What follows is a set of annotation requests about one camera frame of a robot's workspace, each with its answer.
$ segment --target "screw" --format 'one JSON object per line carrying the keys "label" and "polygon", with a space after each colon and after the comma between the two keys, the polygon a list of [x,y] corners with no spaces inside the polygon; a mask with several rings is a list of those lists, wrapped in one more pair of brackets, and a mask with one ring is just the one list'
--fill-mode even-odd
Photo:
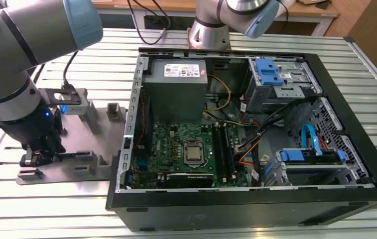
{"label": "screw", "polygon": [[231,119],[231,120],[235,120],[235,115],[234,114],[227,114],[227,116],[229,116],[229,118]]}

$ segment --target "table surface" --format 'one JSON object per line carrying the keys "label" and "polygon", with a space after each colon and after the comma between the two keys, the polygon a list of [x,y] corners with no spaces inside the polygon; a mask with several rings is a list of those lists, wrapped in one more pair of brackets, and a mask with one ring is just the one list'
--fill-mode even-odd
{"label": "table surface", "polygon": [[[143,30],[147,39],[159,31]],[[305,52],[318,54],[345,99],[377,147],[377,71],[342,38],[264,35],[252,40],[231,33],[234,50]],[[105,29],[101,43],[79,52],[67,79],[89,89],[97,107],[109,102],[129,106],[138,48],[145,47],[131,29]],[[186,48],[187,35],[170,31],[157,47]],[[59,88],[70,55],[47,63],[38,87]],[[329,226],[226,229],[133,233],[113,212],[105,210],[109,181],[19,186],[15,183],[24,151],[0,131],[0,238],[377,238],[377,209]]]}
{"label": "table surface", "polygon": [[[139,0],[142,5],[153,10],[158,10],[151,0]],[[197,0],[157,0],[165,11],[195,11]],[[142,8],[131,2],[134,9]],[[97,8],[127,8],[126,0],[113,0],[111,2],[95,2]],[[330,4],[326,10],[316,7],[314,4],[304,4],[296,2],[289,9],[289,16],[324,16],[324,17],[338,17],[340,12]]]}

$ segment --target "yellow wire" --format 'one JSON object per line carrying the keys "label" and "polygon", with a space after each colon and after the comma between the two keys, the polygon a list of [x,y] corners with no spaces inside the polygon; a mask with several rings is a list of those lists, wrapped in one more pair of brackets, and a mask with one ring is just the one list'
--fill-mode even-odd
{"label": "yellow wire", "polygon": [[229,92],[229,98],[227,98],[227,102],[226,102],[221,107],[214,108],[214,109],[210,109],[210,110],[205,110],[206,112],[218,111],[218,110],[223,109],[223,108],[230,104],[230,100],[231,100],[231,91],[230,91],[230,88],[229,88],[229,86],[226,85],[226,83],[223,83],[223,81],[222,81],[218,77],[211,76],[211,75],[209,75],[209,76],[210,76],[211,78],[214,78],[217,81],[219,81],[221,84],[225,86],[225,88],[227,89],[227,92]]}

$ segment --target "robotic arm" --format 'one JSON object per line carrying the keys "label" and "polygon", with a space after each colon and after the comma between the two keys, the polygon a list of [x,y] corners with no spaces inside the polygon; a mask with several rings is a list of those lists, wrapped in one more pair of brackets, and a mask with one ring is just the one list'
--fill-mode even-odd
{"label": "robotic arm", "polygon": [[[198,49],[227,49],[229,27],[257,38],[278,11],[277,0],[199,0],[190,32]],[[22,166],[40,166],[60,158],[60,111],[51,107],[51,92],[39,90],[26,70],[99,42],[102,22],[91,0],[32,0],[27,5],[0,9],[0,127],[23,148],[43,159]],[[70,84],[63,85],[80,104]]]}
{"label": "robotic arm", "polygon": [[273,23],[277,12],[277,0],[199,0],[190,46],[195,49],[227,49],[229,27],[245,36],[258,38]]}
{"label": "robotic arm", "polygon": [[[48,92],[38,90],[26,70],[82,50],[102,37],[90,0],[35,0],[0,9],[0,127],[24,149],[50,160],[66,152],[60,113],[50,109]],[[75,92],[70,84],[63,90]]]}

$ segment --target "blue led light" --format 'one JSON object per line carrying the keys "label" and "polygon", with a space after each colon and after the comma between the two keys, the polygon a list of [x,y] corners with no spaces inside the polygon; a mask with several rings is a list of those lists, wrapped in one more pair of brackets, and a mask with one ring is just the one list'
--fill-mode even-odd
{"label": "blue led light", "polygon": [[66,111],[67,111],[67,105],[63,105],[62,106],[62,113],[66,114]]}

